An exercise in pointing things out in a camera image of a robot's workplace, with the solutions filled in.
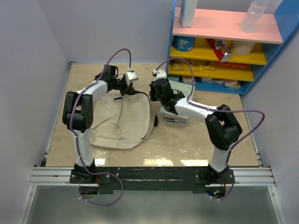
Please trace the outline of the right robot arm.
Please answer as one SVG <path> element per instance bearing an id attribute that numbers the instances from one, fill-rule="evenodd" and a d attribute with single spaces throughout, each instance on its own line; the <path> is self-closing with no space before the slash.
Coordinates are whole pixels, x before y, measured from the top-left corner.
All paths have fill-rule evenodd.
<path id="1" fill-rule="evenodd" d="M 208 164 L 206 178 L 213 183 L 224 179 L 228 170 L 228 156 L 232 146 L 238 141 L 242 128 L 227 105 L 210 107 L 187 100 L 182 93 L 174 93 L 170 82 L 161 78 L 152 81 L 150 100 L 158 101 L 169 113 L 187 116 L 206 125 L 214 152 Z"/>

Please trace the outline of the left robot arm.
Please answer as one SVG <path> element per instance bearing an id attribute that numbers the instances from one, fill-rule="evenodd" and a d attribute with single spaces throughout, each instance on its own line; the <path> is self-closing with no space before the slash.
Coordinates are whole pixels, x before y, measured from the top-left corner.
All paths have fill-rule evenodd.
<path id="1" fill-rule="evenodd" d="M 122 78 L 118 78 L 116 66 L 105 65 L 104 70 L 97 75 L 88 86 L 79 91 L 69 91 L 65 95 L 63 108 L 63 124 L 71 132 L 76 161 L 71 171 L 71 181 L 92 183 L 97 172 L 89 139 L 93 124 L 93 104 L 111 90 L 121 94 L 133 92 L 133 82 L 138 80 L 136 72 L 129 68 Z"/>

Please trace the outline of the beige student backpack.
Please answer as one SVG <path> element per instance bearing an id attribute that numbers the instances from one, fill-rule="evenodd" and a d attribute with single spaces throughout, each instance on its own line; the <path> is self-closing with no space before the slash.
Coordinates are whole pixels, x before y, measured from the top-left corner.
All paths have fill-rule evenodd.
<path id="1" fill-rule="evenodd" d="M 121 95 L 110 91 L 96 100 L 90 143 L 95 147 L 132 149 L 150 135 L 157 119 L 149 96 L 140 91 Z"/>

